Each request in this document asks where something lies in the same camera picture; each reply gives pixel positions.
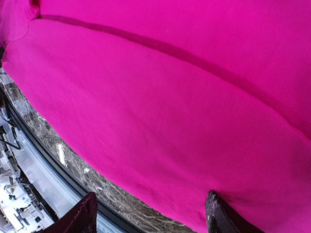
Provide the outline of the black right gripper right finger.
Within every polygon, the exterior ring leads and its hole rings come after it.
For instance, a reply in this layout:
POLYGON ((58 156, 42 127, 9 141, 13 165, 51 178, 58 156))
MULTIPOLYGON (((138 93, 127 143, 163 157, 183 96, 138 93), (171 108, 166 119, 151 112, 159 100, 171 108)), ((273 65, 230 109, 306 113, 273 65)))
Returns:
POLYGON ((214 190, 211 190, 207 195, 205 210, 209 233, 263 232, 246 221, 214 190))

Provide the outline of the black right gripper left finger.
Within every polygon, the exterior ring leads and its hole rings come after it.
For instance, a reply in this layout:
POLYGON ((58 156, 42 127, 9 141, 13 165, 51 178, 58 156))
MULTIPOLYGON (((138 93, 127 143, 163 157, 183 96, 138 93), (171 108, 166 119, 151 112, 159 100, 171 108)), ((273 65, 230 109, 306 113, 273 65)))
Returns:
POLYGON ((87 193, 62 218, 42 233, 96 233, 98 201, 94 192, 87 193))

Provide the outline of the red t-shirt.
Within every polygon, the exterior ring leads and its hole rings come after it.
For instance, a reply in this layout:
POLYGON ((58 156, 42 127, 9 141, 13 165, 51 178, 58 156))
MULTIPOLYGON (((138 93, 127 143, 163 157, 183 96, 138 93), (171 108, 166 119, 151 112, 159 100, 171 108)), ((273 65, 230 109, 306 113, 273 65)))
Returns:
POLYGON ((95 170, 203 233, 215 190, 311 230, 308 0, 3 0, 3 67, 95 170))

